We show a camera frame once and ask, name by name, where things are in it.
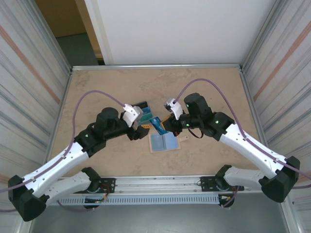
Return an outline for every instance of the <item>black cable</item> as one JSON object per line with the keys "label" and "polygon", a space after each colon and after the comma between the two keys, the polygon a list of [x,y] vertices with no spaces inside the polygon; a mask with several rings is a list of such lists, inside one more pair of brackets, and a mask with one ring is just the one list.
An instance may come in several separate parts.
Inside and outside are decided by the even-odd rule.
{"label": "black cable", "polygon": [[188,131],[190,132],[190,134],[192,134],[194,137],[196,138],[202,138],[204,136],[203,132],[201,131],[201,137],[198,137],[197,135],[195,135],[194,132],[191,131],[191,129],[188,129]]}

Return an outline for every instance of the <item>corrugated metal wall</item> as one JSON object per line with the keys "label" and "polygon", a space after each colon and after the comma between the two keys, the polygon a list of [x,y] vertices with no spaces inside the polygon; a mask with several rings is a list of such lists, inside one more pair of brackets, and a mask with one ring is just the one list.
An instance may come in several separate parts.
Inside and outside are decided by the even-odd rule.
{"label": "corrugated metal wall", "polygon": [[[0,188],[45,162],[69,76],[33,2],[0,1]],[[0,209],[12,209],[7,193]],[[0,232],[17,232],[20,219],[1,215]]]}
{"label": "corrugated metal wall", "polygon": [[[296,156],[311,174],[311,1],[286,1],[245,77],[271,149]],[[300,184],[310,183],[300,177]],[[311,232],[311,189],[291,192],[305,232]]]}

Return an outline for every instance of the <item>gray floor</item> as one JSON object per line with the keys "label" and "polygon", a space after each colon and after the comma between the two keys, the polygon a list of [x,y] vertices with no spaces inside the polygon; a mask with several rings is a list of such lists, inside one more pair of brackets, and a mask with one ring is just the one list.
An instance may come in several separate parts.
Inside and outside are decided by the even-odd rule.
{"label": "gray floor", "polygon": [[263,194],[240,193],[228,209],[218,205],[105,206],[72,213],[49,207],[31,233],[287,233],[280,204]]}
{"label": "gray floor", "polygon": [[92,45],[86,33],[56,39],[71,66],[97,66]]}

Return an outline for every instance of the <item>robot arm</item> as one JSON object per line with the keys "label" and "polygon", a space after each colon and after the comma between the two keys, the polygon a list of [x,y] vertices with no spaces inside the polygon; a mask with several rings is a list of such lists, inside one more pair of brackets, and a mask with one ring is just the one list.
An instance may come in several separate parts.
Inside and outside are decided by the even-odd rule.
{"label": "robot arm", "polygon": [[[218,186],[221,189],[226,189],[228,185],[261,188],[270,199],[283,202],[298,180],[298,173],[277,163],[247,142],[234,120],[222,112],[212,112],[204,97],[198,93],[186,96],[184,102],[188,114],[185,114],[184,111],[181,113],[178,110],[181,106],[174,99],[165,103],[165,108],[173,112],[161,122],[165,130],[173,132],[177,136],[183,129],[199,128],[204,135],[213,137],[215,140],[234,148],[260,169],[260,171],[252,171],[225,165],[216,174]],[[286,158],[271,151],[249,134],[245,133],[245,135],[260,149],[275,157],[276,160],[299,169],[300,161],[295,157]]]}
{"label": "robot arm", "polygon": [[82,169],[75,176],[58,181],[73,167],[87,160],[96,152],[106,147],[109,139],[126,134],[130,140],[142,139],[148,134],[149,129],[142,126],[134,128],[133,123],[142,115],[139,107],[126,104],[119,118],[119,113],[114,108],[104,108],[97,115],[96,122],[91,123],[81,131],[68,147],[47,162],[39,169],[24,177],[14,176],[8,186],[12,187],[22,182],[31,182],[9,191],[9,200],[19,212],[24,221],[30,221],[39,216],[47,206],[56,200],[78,191],[95,191],[100,185],[100,176],[90,167]]}

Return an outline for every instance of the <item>table surface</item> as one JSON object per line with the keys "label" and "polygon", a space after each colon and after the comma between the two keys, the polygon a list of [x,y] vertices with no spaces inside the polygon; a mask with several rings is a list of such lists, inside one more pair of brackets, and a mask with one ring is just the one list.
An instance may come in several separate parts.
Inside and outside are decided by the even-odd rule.
{"label": "table surface", "polygon": [[[244,88],[236,68],[194,69],[133,69],[133,70],[85,70],[74,71],[67,99],[56,134],[52,157],[61,152],[72,135],[72,114],[78,99],[87,91],[101,90],[122,103],[134,104],[146,100],[154,116],[163,119],[168,111],[163,103],[176,98],[183,87],[193,79],[207,78],[223,91],[236,112],[243,128],[258,138],[255,124],[248,106]],[[193,83],[180,99],[197,92],[204,96],[215,112],[224,112],[232,117],[229,108],[217,90],[206,82]],[[123,109],[111,99],[100,94],[89,94],[84,98],[76,116],[76,132],[95,122],[96,115],[105,107]],[[73,168],[71,176],[82,168],[91,166],[101,176],[149,176],[149,175],[201,175],[215,174],[223,165],[239,168],[256,167],[227,145],[207,136],[194,138],[188,131],[180,137],[189,139],[180,142],[181,149],[150,153],[149,138],[130,141],[126,135],[108,140],[106,147],[90,159]]]}

